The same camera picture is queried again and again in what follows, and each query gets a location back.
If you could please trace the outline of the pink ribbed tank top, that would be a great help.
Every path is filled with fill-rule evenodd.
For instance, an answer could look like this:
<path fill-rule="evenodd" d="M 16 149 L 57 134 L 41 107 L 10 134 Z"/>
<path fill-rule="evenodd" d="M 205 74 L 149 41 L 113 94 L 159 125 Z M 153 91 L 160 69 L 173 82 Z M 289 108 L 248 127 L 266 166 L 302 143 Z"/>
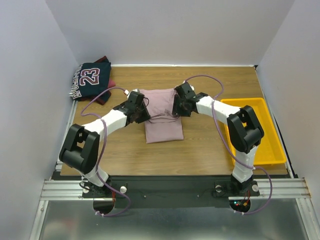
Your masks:
<path fill-rule="evenodd" d="M 169 89 L 140 89 L 146 97 L 150 119 L 144 122 L 147 144 L 181 141 L 184 139 L 181 118 L 172 114 L 176 91 Z"/>

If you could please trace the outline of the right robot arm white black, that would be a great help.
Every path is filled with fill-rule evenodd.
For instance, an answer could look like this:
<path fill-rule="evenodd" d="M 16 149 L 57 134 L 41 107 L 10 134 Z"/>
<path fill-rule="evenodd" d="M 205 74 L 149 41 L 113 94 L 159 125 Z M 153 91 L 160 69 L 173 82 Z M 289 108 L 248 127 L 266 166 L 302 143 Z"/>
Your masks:
<path fill-rule="evenodd" d="M 235 195 L 242 195 L 253 181 L 254 159 L 264 137 L 264 130 L 251 106 L 236 107 L 222 103 L 206 93 L 195 93 L 187 82 L 174 88 L 172 114 L 190 117 L 192 113 L 213 117 L 216 127 L 218 122 L 227 126 L 229 139 L 235 148 L 235 154 L 227 148 L 235 160 L 231 174 L 230 189 Z"/>

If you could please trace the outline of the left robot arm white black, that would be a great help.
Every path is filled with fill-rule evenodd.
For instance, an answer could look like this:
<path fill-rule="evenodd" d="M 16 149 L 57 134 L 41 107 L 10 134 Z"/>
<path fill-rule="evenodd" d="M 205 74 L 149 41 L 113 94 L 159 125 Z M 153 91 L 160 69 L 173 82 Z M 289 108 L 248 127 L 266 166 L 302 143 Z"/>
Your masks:
<path fill-rule="evenodd" d="M 94 185 L 94 191 L 100 197 L 108 196 L 111 191 L 119 193 L 108 182 L 109 174 L 99 167 L 107 137 L 129 124 L 140 124 L 150 119 L 145 98 L 141 92 L 131 91 L 126 101 L 106 115 L 85 125 L 73 124 L 67 131 L 59 160 L 81 173 Z"/>

